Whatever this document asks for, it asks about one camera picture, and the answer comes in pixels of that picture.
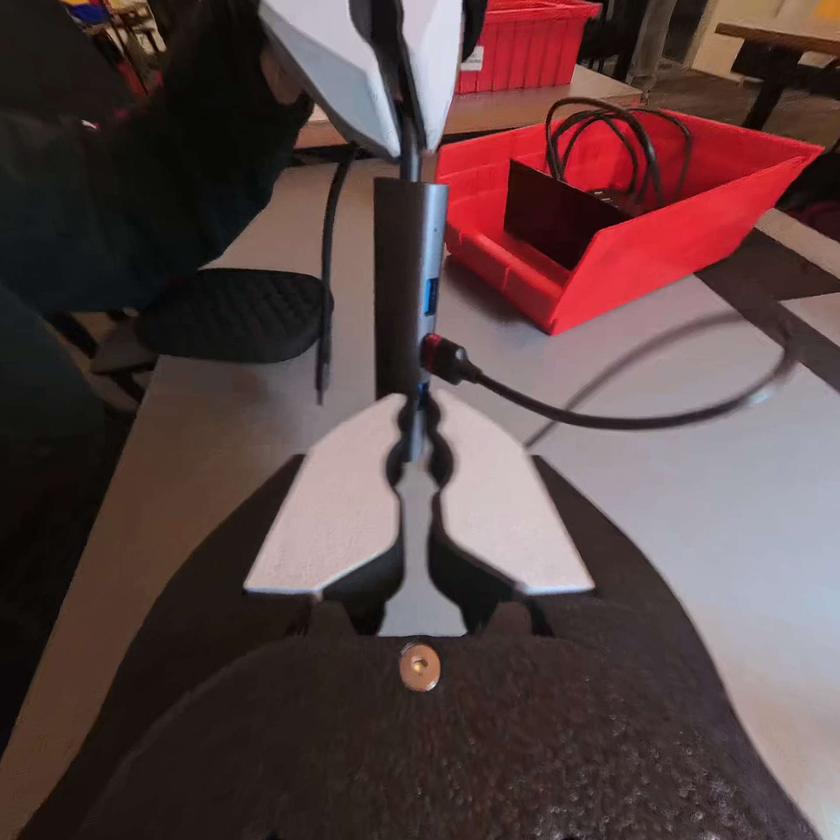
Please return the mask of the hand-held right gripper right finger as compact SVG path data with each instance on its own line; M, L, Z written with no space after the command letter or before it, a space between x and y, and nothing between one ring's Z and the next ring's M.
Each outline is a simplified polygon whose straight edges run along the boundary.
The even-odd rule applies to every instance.
M546 633L538 599L589 594L595 583L536 461L451 391L430 402L427 432L436 486L427 570L435 589L457 607L468 634L506 603L523 604L531 627Z

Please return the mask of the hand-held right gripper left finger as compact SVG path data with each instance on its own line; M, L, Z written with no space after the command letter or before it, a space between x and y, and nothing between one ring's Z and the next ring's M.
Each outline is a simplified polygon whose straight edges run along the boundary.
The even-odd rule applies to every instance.
M340 604L376 634L405 572L401 476L406 408L389 395L310 447L244 581L251 595Z

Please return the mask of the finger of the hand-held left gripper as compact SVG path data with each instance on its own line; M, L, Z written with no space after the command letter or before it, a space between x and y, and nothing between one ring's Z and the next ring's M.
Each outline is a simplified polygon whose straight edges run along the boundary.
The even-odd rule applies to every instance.
M341 136L370 154L398 160L394 101L350 3L261 1L259 18L281 62Z
M403 1L402 40L416 132L425 152L443 137L461 63L460 1Z

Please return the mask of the grey usb hub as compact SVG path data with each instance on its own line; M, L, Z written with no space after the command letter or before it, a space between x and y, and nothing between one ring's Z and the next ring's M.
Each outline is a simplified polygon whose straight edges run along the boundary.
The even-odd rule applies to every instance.
M425 447L429 373L422 344L436 331L448 214L447 185L374 181L374 382L378 399L406 399L402 458Z

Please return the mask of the person's left forearm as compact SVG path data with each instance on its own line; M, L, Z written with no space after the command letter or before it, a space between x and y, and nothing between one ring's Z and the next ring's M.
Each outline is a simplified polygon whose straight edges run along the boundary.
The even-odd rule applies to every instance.
M174 195L244 227L268 204L314 103L270 47L258 2L150 2L167 46L148 116Z

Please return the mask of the black usb hub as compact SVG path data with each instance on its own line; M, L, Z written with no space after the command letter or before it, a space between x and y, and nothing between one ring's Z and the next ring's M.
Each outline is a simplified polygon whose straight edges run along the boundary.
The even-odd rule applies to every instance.
M644 212L634 192L619 191L612 188L599 188L590 190L589 194L604 204L615 208L617 212L625 217L637 217Z

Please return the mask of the closed red storage bin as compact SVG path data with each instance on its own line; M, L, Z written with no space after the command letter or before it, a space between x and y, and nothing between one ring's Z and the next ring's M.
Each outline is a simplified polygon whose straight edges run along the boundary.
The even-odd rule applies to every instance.
M571 83L587 23L599 3L491 1L457 94L557 88Z

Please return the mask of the black divider panel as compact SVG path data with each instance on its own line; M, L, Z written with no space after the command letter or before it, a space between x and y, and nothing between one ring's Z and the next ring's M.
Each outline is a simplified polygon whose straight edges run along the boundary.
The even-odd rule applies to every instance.
M509 162L504 231L566 270L577 267L596 234L630 220L596 195Z

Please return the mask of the black mesh chair seat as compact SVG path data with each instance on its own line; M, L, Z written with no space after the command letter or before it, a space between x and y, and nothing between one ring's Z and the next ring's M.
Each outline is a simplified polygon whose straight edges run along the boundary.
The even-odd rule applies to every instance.
M235 364L276 364L315 344L333 296L309 274L202 269L166 289L135 321L150 351Z

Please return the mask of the large red storage bin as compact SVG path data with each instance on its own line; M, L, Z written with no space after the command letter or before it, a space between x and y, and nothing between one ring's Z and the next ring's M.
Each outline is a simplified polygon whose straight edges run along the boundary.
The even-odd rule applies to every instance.
M822 152L811 143L677 112L587 110L446 145L446 247L549 335L572 329L729 257ZM634 192L644 212L596 234L564 269L503 229L510 160L586 193Z

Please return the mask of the dark wooden table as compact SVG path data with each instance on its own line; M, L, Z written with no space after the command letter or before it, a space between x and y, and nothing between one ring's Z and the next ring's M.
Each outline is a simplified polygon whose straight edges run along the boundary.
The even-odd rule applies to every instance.
M741 126L761 131L770 118L784 91L801 87L811 94L838 100L838 22L814 22L800 26L776 23L749 23L723 20L715 27L715 34L741 39L748 52L759 59L761 83L756 99ZM828 64L805 79L798 70L805 53L830 58Z

